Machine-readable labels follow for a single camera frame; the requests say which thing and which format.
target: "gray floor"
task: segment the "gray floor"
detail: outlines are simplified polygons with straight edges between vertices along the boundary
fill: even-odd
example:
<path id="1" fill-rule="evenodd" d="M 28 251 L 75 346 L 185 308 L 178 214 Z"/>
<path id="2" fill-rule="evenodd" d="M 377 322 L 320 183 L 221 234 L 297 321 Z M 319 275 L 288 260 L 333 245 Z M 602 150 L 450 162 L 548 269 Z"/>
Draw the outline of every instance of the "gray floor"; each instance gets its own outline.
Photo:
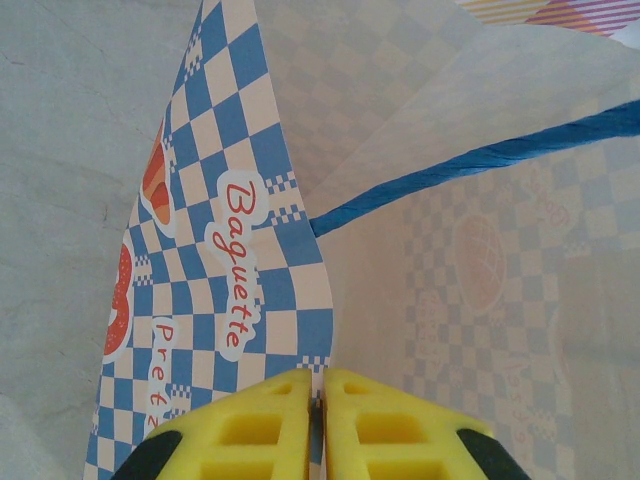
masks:
<path id="1" fill-rule="evenodd" d="M 122 232 L 198 4 L 0 0 L 2 479 L 81 477 Z"/>

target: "checkered paper bag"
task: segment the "checkered paper bag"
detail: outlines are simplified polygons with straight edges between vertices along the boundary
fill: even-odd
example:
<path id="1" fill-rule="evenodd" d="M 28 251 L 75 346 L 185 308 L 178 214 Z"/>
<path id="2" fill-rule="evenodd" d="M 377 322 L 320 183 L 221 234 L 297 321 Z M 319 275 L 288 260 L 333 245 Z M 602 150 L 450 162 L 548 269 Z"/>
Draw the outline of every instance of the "checkered paper bag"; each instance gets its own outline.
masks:
<path id="1" fill-rule="evenodd" d="M 198 12 L 124 235 L 87 480 L 158 424 L 278 373 L 311 369 L 319 394 L 331 295 L 251 7 Z"/>
<path id="2" fill-rule="evenodd" d="M 594 440 L 640 431 L 634 296 L 607 300 L 635 282 L 636 140 L 455 180 L 320 240 L 310 227 L 640 96 L 638 52 L 602 38 L 633 43 L 613 32 L 635 13 L 604 28 L 591 10 L 612 2 L 511 3 L 204 0 L 123 239 L 86 480 L 283 371 L 311 369 L 317 397 L 330 358 L 489 422 L 534 478 L 640 470 Z M 314 477 L 321 450 L 315 429 Z"/>

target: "black rubber tip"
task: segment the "black rubber tip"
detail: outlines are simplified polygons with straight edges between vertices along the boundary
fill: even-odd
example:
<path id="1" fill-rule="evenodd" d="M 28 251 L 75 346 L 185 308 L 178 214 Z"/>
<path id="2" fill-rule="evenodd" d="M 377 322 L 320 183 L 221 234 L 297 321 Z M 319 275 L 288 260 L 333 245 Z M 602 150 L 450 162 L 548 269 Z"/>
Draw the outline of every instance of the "black rubber tip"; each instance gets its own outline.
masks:
<path id="1" fill-rule="evenodd" d="M 173 430 L 145 440 L 131 452 L 111 480 L 155 480 L 181 440 L 182 434 Z"/>
<path id="2" fill-rule="evenodd" d="M 531 480 L 496 439 L 468 428 L 458 437 L 489 480 Z"/>

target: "yellow foam grip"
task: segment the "yellow foam grip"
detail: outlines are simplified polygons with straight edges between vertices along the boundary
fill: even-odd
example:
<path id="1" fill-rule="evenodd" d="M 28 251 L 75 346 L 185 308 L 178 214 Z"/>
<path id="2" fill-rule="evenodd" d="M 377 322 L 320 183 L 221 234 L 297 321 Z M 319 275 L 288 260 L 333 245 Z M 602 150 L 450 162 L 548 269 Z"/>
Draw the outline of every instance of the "yellow foam grip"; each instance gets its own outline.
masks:
<path id="1" fill-rule="evenodd" d="M 486 480 L 457 431 L 483 423 L 341 369 L 325 370 L 329 480 Z"/>
<path id="2" fill-rule="evenodd" d="M 154 429 L 182 441 L 157 480 L 302 480 L 309 471 L 311 371 L 292 370 Z"/>

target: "striped fabric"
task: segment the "striped fabric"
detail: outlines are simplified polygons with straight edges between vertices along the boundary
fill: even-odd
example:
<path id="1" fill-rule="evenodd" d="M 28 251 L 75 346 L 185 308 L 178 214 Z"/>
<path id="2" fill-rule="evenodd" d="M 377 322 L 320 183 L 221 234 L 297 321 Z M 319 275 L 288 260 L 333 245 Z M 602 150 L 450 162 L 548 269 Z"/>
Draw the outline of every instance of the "striped fabric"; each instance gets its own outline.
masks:
<path id="1" fill-rule="evenodd" d="M 456 0 L 486 24 L 555 25 L 610 36 L 640 18 L 633 0 Z"/>

